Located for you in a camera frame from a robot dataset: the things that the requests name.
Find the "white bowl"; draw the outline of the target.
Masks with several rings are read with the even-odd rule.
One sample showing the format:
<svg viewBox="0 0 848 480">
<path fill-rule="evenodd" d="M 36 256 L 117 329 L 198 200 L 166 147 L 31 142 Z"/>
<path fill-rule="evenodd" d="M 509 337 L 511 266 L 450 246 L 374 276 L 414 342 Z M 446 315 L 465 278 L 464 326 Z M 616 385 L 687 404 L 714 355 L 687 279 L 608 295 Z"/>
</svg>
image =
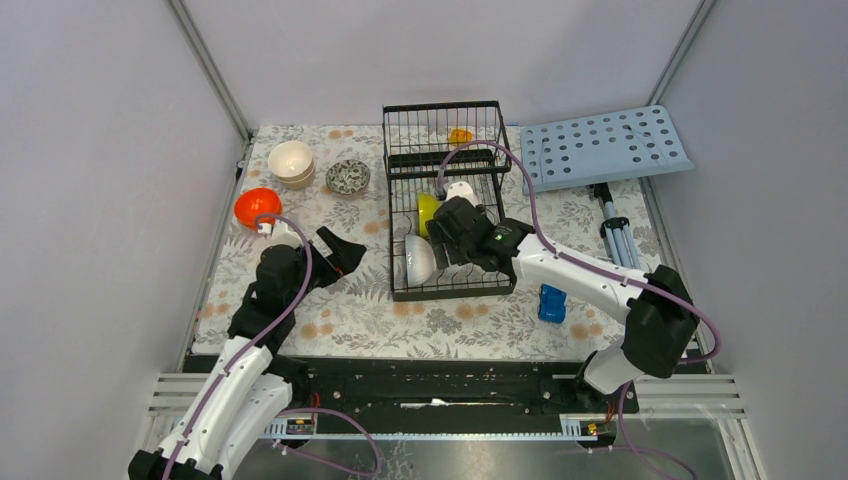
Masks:
<svg viewBox="0 0 848 480">
<path fill-rule="evenodd" d="M 406 235 L 404 247 L 407 286 L 410 288 L 423 286 L 437 268 L 430 243 L 418 235 Z"/>
</svg>

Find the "plain beige bowl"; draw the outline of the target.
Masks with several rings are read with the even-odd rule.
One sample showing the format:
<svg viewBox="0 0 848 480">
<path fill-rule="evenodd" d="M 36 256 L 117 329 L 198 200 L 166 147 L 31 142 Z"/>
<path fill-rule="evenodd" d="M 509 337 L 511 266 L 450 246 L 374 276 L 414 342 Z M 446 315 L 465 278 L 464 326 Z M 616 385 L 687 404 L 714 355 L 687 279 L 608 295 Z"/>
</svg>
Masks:
<svg viewBox="0 0 848 480">
<path fill-rule="evenodd" d="M 281 185 L 289 190 L 302 190 L 309 187 L 313 182 L 316 174 L 316 168 L 312 165 L 308 170 L 299 175 L 292 177 L 278 176 L 277 179 Z"/>
</svg>

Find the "pink patterned bowl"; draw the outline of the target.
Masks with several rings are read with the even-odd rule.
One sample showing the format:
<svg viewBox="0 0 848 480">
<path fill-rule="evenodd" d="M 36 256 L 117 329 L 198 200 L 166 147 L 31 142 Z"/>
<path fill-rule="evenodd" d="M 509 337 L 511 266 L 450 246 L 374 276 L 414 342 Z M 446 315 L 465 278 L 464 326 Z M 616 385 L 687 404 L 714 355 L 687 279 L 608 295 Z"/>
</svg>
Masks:
<svg viewBox="0 0 848 480">
<path fill-rule="evenodd" d="M 339 195 L 364 191 L 371 179 L 369 167 L 359 160 L 342 160 L 333 164 L 325 175 L 325 184 Z"/>
</svg>

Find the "orange bowl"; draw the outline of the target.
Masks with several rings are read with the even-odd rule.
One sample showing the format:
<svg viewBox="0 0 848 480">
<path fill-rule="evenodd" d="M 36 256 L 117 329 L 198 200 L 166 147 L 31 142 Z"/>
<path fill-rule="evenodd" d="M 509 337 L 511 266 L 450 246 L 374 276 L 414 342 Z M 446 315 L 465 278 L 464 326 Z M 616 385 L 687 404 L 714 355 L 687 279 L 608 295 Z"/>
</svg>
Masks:
<svg viewBox="0 0 848 480">
<path fill-rule="evenodd" d="M 281 214 L 283 204 L 278 194 L 269 188 L 254 188 L 241 194 L 233 205 L 233 213 L 239 224 L 256 229 L 259 214 Z"/>
</svg>

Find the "beige patterned bowl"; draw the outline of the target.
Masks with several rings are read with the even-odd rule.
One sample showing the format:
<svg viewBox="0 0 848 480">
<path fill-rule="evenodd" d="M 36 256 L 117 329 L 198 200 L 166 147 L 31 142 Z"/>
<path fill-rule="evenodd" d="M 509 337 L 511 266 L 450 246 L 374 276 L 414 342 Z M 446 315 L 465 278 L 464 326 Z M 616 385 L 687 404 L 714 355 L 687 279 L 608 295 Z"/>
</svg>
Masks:
<svg viewBox="0 0 848 480">
<path fill-rule="evenodd" d="M 313 168 L 313 152 L 304 142 L 286 141 L 270 151 L 267 164 L 274 176 L 293 179 L 305 175 Z"/>
</svg>

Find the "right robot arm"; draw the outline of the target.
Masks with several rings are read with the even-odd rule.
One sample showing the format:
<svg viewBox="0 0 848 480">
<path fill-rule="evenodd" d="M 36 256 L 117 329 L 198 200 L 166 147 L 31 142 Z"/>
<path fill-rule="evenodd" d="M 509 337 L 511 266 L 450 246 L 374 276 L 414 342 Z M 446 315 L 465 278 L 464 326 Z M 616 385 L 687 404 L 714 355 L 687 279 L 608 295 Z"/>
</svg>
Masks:
<svg viewBox="0 0 848 480">
<path fill-rule="evenodd" d="M 699 324 L 680 275 L 603 262 L 548 240 L 537 224 L 493 223 L 465 198 L 443 203 L 427 228 L 437 264 L 474 264 L 486 272 L 549 285 L 587 302 L 625 327 L 622 339 L 590 355 L 573 386 L 575 402 L 597 412 L 620 386 L 648 375 L 670 377 Z"/>
</svg>

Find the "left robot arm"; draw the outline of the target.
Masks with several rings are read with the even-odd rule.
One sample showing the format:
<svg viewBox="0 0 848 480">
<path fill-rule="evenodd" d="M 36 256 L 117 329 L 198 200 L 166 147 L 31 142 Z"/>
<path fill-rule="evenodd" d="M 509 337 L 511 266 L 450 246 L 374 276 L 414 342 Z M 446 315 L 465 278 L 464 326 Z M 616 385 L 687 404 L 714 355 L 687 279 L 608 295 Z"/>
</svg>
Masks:
<svg viewBox="0 0 848 480">
<path fill-rule="evenodd" d="M 295 326 L 297 305 L 353 273 L 367 248 L 321 227 L 317 234 L 330 249 L 323 256 L 297 228 L 279 223 L 274 232 L 209 377 L 158 447 L 135 453 L 130 478 L 231 479 L 272 419 L 309 401 L 305 363 L 278 351 Z"/>
</svg>

